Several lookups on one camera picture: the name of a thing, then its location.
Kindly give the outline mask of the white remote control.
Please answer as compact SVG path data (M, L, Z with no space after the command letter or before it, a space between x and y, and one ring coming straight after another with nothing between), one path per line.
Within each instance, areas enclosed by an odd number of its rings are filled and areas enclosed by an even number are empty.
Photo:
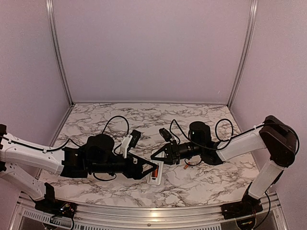
M147 184L152 186L159 186L162 181L164 162L157 160L150 160L150 161L156 164L157 168L153 172L151 172L151 174L148 175Z

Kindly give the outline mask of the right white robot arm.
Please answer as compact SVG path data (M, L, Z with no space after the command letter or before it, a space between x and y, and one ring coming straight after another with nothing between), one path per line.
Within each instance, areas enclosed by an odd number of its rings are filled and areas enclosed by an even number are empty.
M181 144L171 139L170 130L162 128L159 132L168 143L153 152L151 159L167 165L198 155L203 163L216 166L247 153L266 153L266 161L237 205L243 215L256 207L256 201L279 180L285 168L294 163L300 147L294 129L272 115L249 130L216 142L212 140L211 128L202 121L190 123L189 133L184 136L187 141Z

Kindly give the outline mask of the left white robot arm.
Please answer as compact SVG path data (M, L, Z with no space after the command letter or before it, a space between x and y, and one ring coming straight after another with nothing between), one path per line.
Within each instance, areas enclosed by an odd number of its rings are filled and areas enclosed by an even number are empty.
M2 177L27 193L35 202L50 213L60 210L53 186L36 180L20 165L28 165L49 171L66 178L87 178L93 173L123 174L128 179L140 180L156 170L151 161L129 153L138 137L127 135L121 147L123 153L115 155L113 138L106 134L90 136L78 147L66 146L55 149L21 140L7 132L6 125L0 126L0 173Z

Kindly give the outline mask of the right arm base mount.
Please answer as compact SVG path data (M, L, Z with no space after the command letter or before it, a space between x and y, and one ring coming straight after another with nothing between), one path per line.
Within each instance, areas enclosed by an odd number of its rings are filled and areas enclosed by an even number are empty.
M241 201L223 204L221 206L224 219L240 218L263 211L260 199L255 199L245 191Z

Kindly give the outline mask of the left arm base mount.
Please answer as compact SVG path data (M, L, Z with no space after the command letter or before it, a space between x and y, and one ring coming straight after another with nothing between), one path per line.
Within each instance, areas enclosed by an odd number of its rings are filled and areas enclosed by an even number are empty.
M48 183L44 183L44 186L45 194L43 199L37 201L34 200L35 209L52 214L53 216L66 217L70 219L74 218L77 204L56 199L54 187Z

